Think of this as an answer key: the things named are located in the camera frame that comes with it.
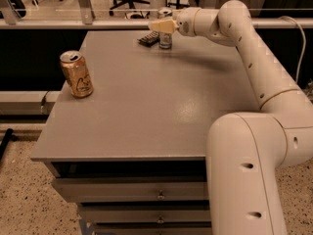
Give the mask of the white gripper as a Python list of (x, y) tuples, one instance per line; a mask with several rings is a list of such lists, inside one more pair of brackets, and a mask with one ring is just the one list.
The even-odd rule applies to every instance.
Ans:
[(194, 37), (195, 33), (195, 19), (200, 7), (189, 7), (184, 10), (173, 10), (172, 18), (164, 18), (160, 20), (151, 21), (148, 27), (152, 31), (172, 34), (177, 29), (184, 36)]

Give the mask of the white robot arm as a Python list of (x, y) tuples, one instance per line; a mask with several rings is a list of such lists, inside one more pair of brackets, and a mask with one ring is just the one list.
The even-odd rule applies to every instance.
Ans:
[(187, 8), (149, 28), (235, 47), (257, 100), (257, 112), (225, 115), (209, 129), (212, 235), (288, 235), (275, 170), (313, 157), (311, 101), (255, 31), (241, 1)]

